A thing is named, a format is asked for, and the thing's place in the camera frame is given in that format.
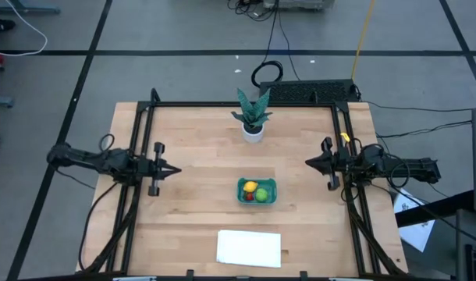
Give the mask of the teal tupperware container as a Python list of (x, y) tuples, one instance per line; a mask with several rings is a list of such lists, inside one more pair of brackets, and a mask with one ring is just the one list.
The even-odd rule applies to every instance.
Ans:
[[(246, 201), (245, 200), (245, 191), (243, 190), (243, 185), (247, 181), (254, 181), (258, 183), (258, 188), (264, 188), (269, 192), (268, 200), (266, 202), (258, 202), (255, 199), (252, 201)], [(252, 180), (252, 179), (246, 179), (246, 178), (240, 178), (237, 182), (237, 188), (236, 188), (236, 199), (238, 202), (244, 205), (272, 205), (273, 203), (276, 202), (277, 199), (277, 186), (276, 182), (273, 180), (273, 178), (270, 179), (259, 179), (259, 180)]]

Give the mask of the grey cabinet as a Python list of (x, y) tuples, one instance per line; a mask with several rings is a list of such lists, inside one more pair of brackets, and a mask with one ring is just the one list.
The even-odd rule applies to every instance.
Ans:
[(476, 281), (476, 213), (456, 213), (456, 280)]

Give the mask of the grey equipment base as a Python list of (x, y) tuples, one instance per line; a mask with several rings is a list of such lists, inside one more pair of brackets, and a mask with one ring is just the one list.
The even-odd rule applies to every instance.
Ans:
[(314, 10), (331, 9), (336, 0), (261, 0), (265, 9)]

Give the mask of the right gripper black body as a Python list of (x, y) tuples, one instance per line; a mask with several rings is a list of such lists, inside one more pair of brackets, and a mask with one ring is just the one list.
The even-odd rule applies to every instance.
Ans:
[(340, 187), (339, 177), (336, 172), (347, 171), (349, 152), (343, 148), (341, 152), (332, 152), (332, 138), (326, 137), (321, 143), (321, 174), (329, 176), (328, 189), (336, 190)]

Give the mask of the white plant pot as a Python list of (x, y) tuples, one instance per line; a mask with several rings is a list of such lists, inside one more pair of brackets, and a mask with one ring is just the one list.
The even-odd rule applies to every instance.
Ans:
[(263, 126), (259, 126), (257, 129), (253, 129), (252, 132), (250, 133), (249, 131), (246, 130), (246, 126), (245, 124), (243, 123), (242, 124), (242, 135), (243, 135), (243, 139), (248, 142), (248, 143), (259, 143), (263, 136), (264, 136), (264, 127)]

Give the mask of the white printed paper sheet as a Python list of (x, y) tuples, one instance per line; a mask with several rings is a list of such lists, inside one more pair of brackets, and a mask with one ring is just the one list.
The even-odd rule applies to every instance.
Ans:
[[(406, 190), (401, 190), (401, 192), (402, 194), (398, 193), (393, 202), (393, 210), (396, 215), (400, 212), (404, 212), (408, 209), (416, 208), (418, 205), (424, 204), (421, 199), (413, 197)], [(420, 252), (423, 252), (431, 235), (434, 223), (434, 220), (430, 220), (411, 226), (400, 226), (400, 237), (410, 246), (414, 247)]]

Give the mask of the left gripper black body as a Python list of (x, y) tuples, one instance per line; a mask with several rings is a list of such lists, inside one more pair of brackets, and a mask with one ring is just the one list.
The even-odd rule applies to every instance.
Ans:
[(154, 151), (154, 160), (148, 159), (145, 152), (142, 152), (140, 156), (140, 159), (144, 161), (144, 165), (140, 166), (143, 174), (139, 177), (139, 184), (142, 184), (144, 178), (151, 178), (151, 185), (148, 188), (149, 196), (159, 195), (158, 173), (162, 170), (162, 168), (159, 166), (159, 160), (162, 154), (165, 152), (165, 145), (161, 142), (155, 142)]

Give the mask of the green snake plant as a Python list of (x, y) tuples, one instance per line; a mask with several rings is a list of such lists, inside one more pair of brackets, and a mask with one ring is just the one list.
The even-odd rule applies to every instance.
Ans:
[(267, 90), (265, 94), (252, 104), (245, 93), (241, 89), (237, 89), (237, 97), (240, 102), (242, 113), (231, 112), (235, 119), (238, 119), (241, 123), (244, 123), (246, 130), (250, 133), (253, 129), (257, 129), (259, 126), (263, 126), (268, 117), (272, 114), (266, 112), (268, 107), (270, 90)]

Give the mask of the white folded cloth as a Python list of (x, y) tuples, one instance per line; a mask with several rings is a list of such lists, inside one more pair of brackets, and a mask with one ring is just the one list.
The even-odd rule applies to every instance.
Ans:
[(279, 269), (281, 250), (280, 233), (219, 230), (216, 261)]

